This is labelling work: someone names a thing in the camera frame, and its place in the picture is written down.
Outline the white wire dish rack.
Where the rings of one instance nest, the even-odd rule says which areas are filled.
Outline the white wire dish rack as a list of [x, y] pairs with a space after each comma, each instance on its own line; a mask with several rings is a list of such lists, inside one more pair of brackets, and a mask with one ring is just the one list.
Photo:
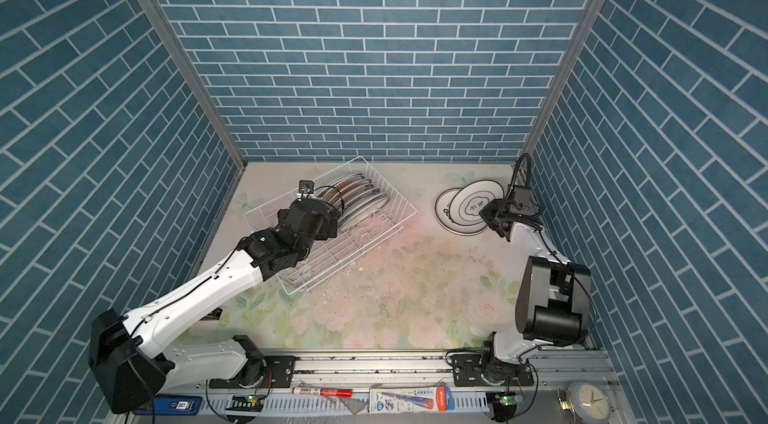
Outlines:
[[[356, 172], [361, 172], [365, 178], [370, 179], [373, 186], [380, 189], [380, 193], [389, 196], [389, 201], [386, 205], [378, 204], [376, 211], [369, 208], [355, 218], [351, 226], [341, 228], [338, 225], [336, 238], [314, 244], [306, 259], [300, 261], [296, 267], [278, 273], [277, 279], [286, 294], [304, 292], [316, 287], [391, 236], [402, 232], [405, 222], [416, 214], [416, 208], [410, 201], [362, 156], [357, 156], [316, 177], [312, 197], [330, 203], [330, 192], [339, 191], [328, 190], [329, 184], [337, 178]], [[246, 211], [244, 218], [253, 231], [275, 225], [278, 222], [278, 210], [290, 206], [296, 198], [299, 198], [298, 189], [288, 191]], [[341, 212], [340, 222], [343, 218], [344, 201], [341, 206], [334, 206]]]

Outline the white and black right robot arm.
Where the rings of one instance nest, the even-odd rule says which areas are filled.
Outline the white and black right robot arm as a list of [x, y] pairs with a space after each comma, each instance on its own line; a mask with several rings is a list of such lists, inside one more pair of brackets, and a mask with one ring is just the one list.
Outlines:
[[528, 256], [516, 297], [513, 329], [494, 331], [484, 342], [482, 362], [521, 364], [524, 356], [543, 346], [582, 344], [590, 333], [591, 273], [587, 266], [558, 255], [535, 219], [507, 209], [502, 198], [480, 211], [487, 226], [510, 240], [525, 227], [539, 249]]

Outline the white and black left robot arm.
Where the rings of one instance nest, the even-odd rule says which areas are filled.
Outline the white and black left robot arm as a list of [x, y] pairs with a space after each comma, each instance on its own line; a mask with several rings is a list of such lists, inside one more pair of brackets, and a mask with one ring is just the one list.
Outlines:
[[306, 259], [317, 240], [337, 235], [340, 210], [302, 197], [278, 212], [278, 224], [242, 238], [207, 271], [124, 314], [109, 309], [91, 325], [88, 365], [110, 410], [125, 414], [175, 387], [220, 380], [236, 387], [265, 379], [264, 356], [245, 335], [218, 344], [168, 347], [238, 294]]

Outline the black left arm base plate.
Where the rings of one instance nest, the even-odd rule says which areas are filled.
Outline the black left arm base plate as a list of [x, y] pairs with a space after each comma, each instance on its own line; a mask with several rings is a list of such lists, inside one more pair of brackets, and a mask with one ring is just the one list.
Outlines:
[[230, 379], [211, 379], [211, 389], [290, 388], [297, 358], [295, 356], [266, 356], [260, 361], [249, 360], [244, 369]]

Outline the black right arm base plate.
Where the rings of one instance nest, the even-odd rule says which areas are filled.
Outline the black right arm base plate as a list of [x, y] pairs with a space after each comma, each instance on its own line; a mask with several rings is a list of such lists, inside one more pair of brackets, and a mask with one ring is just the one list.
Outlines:
[[458, 387], [526, 387], [535, 384], [532, 369], [526, 365], [495, 358], [485, 362], [480, 354], [469, 352], [447, 354], [445, 360]]

